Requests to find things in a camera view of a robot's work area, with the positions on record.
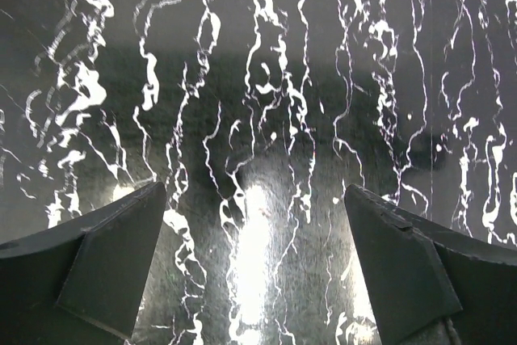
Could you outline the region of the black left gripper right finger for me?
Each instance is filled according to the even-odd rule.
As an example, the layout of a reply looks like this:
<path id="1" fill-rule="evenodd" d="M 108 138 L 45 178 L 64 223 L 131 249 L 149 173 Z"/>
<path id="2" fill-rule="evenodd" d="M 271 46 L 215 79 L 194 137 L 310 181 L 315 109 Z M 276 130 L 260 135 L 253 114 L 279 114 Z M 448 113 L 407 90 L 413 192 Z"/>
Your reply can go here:
<path id="1" fill-rule="evenodd" d="M 344 196 L 384 344 L 514 344 L 516 252 L 352 184 Z"/>

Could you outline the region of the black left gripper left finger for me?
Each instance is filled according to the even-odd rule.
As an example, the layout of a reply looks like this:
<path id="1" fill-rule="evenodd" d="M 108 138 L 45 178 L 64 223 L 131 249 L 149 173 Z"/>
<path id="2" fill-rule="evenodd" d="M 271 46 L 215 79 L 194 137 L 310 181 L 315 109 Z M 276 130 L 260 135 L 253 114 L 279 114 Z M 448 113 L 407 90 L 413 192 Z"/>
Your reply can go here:
<path id="1" fill-rule="evenodd" d="M 151 183 L 1 245 L 2 339 L 130 339 L 162 227 Z"/>

